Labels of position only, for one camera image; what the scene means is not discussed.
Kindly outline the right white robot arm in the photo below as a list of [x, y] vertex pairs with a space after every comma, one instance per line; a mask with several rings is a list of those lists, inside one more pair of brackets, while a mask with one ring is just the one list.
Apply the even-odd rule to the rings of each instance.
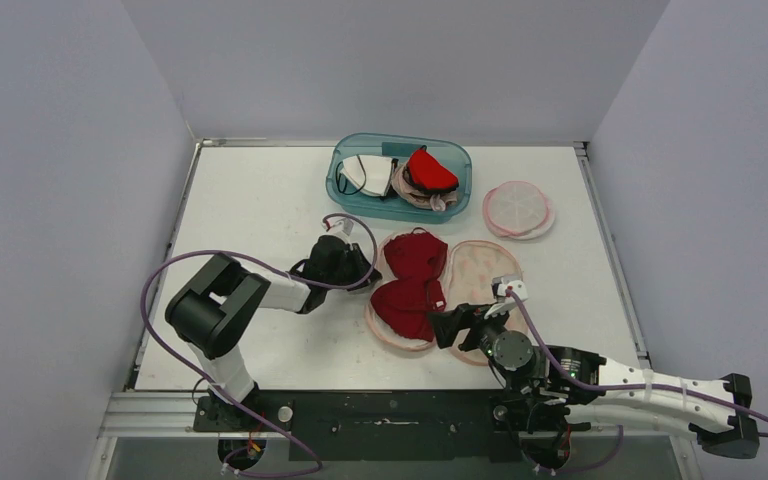
[[528, 432], [569, 423], [629, 423], [689, 437], [703, 451], [752, 459], [760, 433], [748, 409], [751, 383], [741, 374], [684, 379], [625, 365], [572, 347], [533, 343], [507, 328], [512, 302], [461, 304], [427, 318], [440, 348], [477, 351], [512, 401], [510, 425]]

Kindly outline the white mesh laundry bag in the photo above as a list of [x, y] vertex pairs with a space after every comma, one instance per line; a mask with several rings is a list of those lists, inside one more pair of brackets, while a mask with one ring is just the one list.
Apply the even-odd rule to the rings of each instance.
[[556, 210], [550, 198], [536, 185], [508, 181], [485, 195], [482, 217], [493, 235], [526, 241], [536, 239], [552, 228]]

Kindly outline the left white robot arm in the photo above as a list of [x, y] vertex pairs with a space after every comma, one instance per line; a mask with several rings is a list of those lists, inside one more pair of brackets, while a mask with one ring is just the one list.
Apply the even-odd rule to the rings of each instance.
[[249, 396], [257, 384], [239, 342], [258, 310], [308, 314], [331, 290], [363, 290], [381, 279], [358, 244], [331, 234], [320, 236], [308, 257], [287, 272], [255, 273], [230, 254], [215, 253], [173, 296], [164, 318], [222, 399], [222, 421], [242, 431], [256, 422], [259, 405]]

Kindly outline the beige bra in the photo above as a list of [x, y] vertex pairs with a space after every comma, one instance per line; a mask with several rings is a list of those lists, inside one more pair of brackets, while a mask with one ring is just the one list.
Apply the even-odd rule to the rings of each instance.
[[390, 180], [390, 187], [395, 194], [410, 205], [435, 212], [446, 211], [450, 206], [458, 203], [457, 191], [443, 194], [427, 193], [413, 186], [408, 181], [407, 167], [405, 164], [399, 165], [393, 172]]

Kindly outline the dark red lace bra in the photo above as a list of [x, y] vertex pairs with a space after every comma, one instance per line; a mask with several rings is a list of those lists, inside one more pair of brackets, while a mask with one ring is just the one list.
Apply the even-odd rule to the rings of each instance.
[[425, 228], [416, 227], [386, 239], [378, 252], [383, 283], [368, 303], [371, 325], [384, 342], [405, 350], [422, 350], [435, 342], [428, 315], [446, 307], [441, 276], [449, 246]]

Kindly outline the floral beige laundry bag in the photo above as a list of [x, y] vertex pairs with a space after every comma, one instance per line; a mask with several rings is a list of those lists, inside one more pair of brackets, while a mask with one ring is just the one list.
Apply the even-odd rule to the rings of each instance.
[[[432, 232], [420, 227], [414, 228], [411, 232], [393, 233], [380, 240], [375, 267], [383, 274], [383, 280], [373, 289], [373, 292], [395, 279], [385, 259], [384, 247], [398, 236], [409, 233], [430, 233], [435, 239], [441, 240]], [[499, 244], [485, 240], [465, 240], [450, 246], [440, 277], [442, 293], [447, 301], [446, 306], [451, 308], [461, 303], [493, 303], [495, 297], [491, 292], [491, 281], [497, 277], [511, 275], [524, 284], [522, 268], [517, 259]], [[371, 300], [365, 306], [364, 319], [368, 329], [379, 343], [397, 353], [419, 354], [436, 347], [436, 343], [433, 341], [408, 339], [398, 335], [374, 312]], [[526, 323], [516, 307], [510, 312], [505, 326], [509, 330], [523, 333], [527, 330]], [[465, 335], [466, 332], [460, 332], [455, 346], [449, 348], [448, 351], [465, 364], [476, 367], [487, 366], [487, 359], [479, 350], [462, 352], [457, 349], [457, 343], [462, 342]]]

